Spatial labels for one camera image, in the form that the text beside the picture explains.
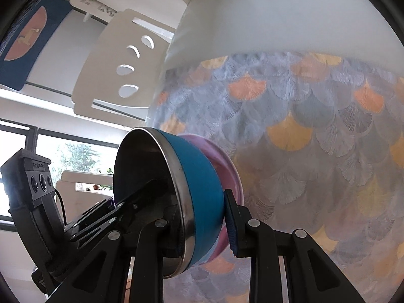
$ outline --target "window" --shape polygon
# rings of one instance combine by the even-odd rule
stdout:
[[[49,158],[54,183],[64,170],[106,174],[113,169],[118,146],[39,130],[36,153]]]
[[[106,174],[115,164],[118,145],[38,129],[0,119],[0,166],[21,148],[49,158],[54,183],[64,170]],[[16,231],[0,173],[0,229]]]
[[[21,148],[26,147],[30,128],[0,120],[0,166]],[[4,192],[0,173],[0,216],[9,214],[9,198]]]

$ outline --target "pink bowl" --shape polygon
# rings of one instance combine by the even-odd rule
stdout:
[[[207,157],[211,162],[220,183],[224,189],[231,189],[238,205],[243,205],[243,187],[236,167],[230,157],[214,142],[196,134],[179,134],[180,137],[190,142]],[[223,222],[222,230],[212,249],[199,261],[199,265],[210,262],[221,254],[229,244],[226,226]]]

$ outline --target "black cable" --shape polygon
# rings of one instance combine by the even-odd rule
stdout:
[[[62,206],[63,222],[65,223],[65,225],[67,225],[67,221],[66,221],[66,211],[65,211],[65,206],[63,205],[62,196],[60,196],[60,193],[58,192],[58,190],[57,190],[56,188],[55,188],[55,193],[57,194],[57,197],[59,198],[60,206]]]

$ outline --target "tree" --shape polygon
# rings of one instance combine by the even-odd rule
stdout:
[[[98,171],[95,166],[99,162],[100,155],[88,144],[66,143],[58,146],[57,152],[60,155],[60,162],[51,164],[54,181],[58,181],[61,178],[64,170],[79,172]]]

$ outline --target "window frame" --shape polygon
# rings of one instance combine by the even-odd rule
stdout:
[[[36,126],[32,126],[29,124],[23,124],[23,123],[19,123],[19,122],[15,122],[15,121],[10,121],[8,119],[0,118],[0,121],[7,122],[10,124],[16,124],[16,125],[20,125],[20,126],[24,126],[24,127],[28,128],[26,130],[26,129],[15,128],[13,126],[0,124],[0,131],[25,135],[25,137],[26,137],[25,149],[31,150],[33,152],[36,152],[38,137],[40,134],[45,135],[45,136],[51,136],[54,138],[71,140],[71,141],[81,142],[81,143],[85,143],[85,144],[93,144],[96,146],[103,146],[103,147],[108,147],[108,148],[118,149],[118,147],[119,147],[119,145],[115,144],[115,143],[94,140],[94,139],[89,139],[89,138],[85,138],[85,137],[81,137],[81,136],[74,136],[71,134],[37,128]],[[6,216],[6,215],[0,214],[0,230],[9,231],[9,232],[17,232],[17,228],[15,227],[15,225],[13,223],[13,218],[11,216]]]

